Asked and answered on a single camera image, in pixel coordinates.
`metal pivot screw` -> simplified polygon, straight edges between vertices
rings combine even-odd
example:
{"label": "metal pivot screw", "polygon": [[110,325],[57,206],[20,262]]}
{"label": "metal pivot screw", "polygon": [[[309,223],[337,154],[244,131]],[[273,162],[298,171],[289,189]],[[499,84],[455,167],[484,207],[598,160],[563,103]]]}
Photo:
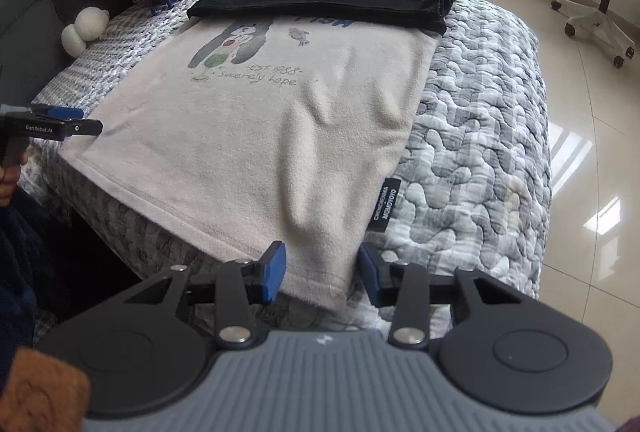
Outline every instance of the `metal pivot screw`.
{"label": "metal pivot screw", "polygon": [[425,338],[424,333],[420,329],[413,327],[401,327],[394,331],[395,341],[408,346],[421,344]]}
{"label": "metal pivot screw", "polygon": [[251,338],[251,331],[240,326],[229,326],[220,331],[220,338],[230,344],[244,344]]}

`tiled floor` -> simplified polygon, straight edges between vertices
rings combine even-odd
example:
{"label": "tiled floor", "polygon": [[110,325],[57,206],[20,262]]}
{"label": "tiled floor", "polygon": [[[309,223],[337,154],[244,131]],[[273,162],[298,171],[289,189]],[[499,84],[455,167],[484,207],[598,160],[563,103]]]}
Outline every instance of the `tiled floor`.
{"label": "tiled floor", "polygon": [[540,299],[599,332],[614,356],[600,409],[640,414],[640,56],[612,66],[611,49],[551,0],[489,0],[540,40],[553,203]]}

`white plush toy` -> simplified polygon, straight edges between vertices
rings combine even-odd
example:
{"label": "white plush toy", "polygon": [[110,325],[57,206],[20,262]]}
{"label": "white plush toy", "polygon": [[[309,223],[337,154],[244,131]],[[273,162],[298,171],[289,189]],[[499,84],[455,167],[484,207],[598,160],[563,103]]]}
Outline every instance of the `white plush toy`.
{"label": "white plush toy", "polygon": [[77,58],[86,50],[86,43],[97,40],[109,23],[106,9],[87,7],[78,13],[76,21],[62,30],[60,38],[67,54]]}

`bed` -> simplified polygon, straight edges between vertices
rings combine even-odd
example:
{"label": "bed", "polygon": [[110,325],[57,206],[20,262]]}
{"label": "bed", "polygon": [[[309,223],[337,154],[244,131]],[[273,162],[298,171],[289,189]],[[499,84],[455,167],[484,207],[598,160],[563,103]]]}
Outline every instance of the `bed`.
{"label": "bed", "polygon": [[[187,22],[195,1],[182,0],[155,17],[132,7],[114,18],[102,39],[36,101],[89,114],[129,69]],[[396,207],[386,231],[368,232],[365,240],[389,261],[418,262],[438,274],[477,267],[536,297],[550,206],[538,41],[518,17],[482,0],[458,0],[446,21],[394,173],[402,180]],[[75,209],[139,276],[176,263],[196,272],[217,267],[66,164],[56,142],[34,141],[34,147],[23,188],[43,203]],[[392,313],[370,306],[356,279],[338,313],[282,296],[257,316],[274,326],[386,333]],[[210,311],[203,308],[199,317],[210,321]],[[446,307],[435,310],[431,325],[432,336],[446,332]]]}

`human hand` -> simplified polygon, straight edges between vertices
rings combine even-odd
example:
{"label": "human hand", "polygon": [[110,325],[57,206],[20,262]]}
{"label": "human hand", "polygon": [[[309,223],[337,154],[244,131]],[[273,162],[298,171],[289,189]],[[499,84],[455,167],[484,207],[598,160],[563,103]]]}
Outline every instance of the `human hand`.
{"label": "human hand", "polygon": [[11,196],[20,179],[20,166],[27,164],[27,154],[20,156],[20,164],[6,169],[0,168],[0,208],[9,206]]}

